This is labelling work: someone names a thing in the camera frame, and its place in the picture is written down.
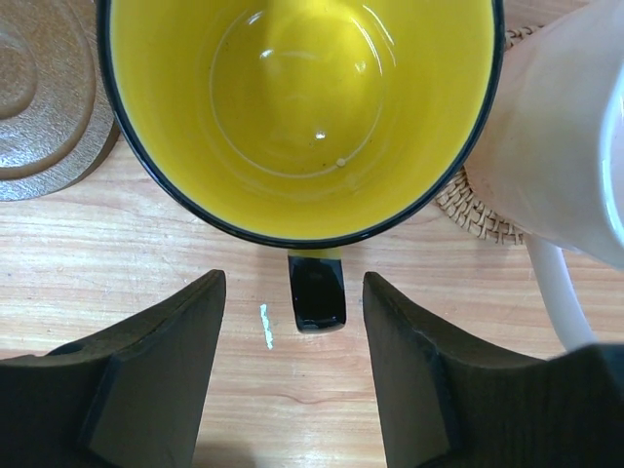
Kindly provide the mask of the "woven rattan coaster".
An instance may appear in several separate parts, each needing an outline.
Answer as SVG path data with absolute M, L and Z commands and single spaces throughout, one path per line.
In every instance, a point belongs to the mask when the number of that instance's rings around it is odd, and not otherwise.
M 452 222 L 480 240 L 511 246 L 524 243 L 522 230 L 475 194 L 464 168 L 436 195 L 434 202 Z

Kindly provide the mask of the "yellow mug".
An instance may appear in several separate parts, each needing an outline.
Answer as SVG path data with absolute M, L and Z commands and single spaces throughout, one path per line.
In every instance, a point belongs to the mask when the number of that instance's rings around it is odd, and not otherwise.
M 340 248 L 426 206 L 495 96 L 500 1 L 100 1 L 126 142 L 185 209 L 288 253 L 301 332 L 346 322 Z

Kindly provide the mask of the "pink mug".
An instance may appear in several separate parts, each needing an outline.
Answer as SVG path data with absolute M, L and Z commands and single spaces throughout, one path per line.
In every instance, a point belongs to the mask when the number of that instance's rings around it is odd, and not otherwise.
M 523 232 L 567 350 L 595 341 L 565 251 L 623 265 L 623 5 L 594 1 L 505 55 L 465 164 L 478 198 Z

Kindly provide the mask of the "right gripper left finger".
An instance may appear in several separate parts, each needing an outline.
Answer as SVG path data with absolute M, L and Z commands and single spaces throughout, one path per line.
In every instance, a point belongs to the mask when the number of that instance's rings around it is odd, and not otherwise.
M 188 467 L 225 305 L 213 270 L 43 356 L 1 363 L 5 467 Z

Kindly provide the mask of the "brown wooden coaster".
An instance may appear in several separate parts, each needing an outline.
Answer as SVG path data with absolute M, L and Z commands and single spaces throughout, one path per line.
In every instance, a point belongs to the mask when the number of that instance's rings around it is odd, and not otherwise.
M 84 179 L 119 130 L 98 63 L 94 1 L 1 4 L 1 199 Z

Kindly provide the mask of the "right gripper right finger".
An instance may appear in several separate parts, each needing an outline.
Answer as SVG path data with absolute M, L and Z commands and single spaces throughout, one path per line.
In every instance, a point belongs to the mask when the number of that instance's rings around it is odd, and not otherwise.
M 622 465 L 620 344 L 535 359 L 462 330 L 374 272 L 363 310 L 388 466 Z

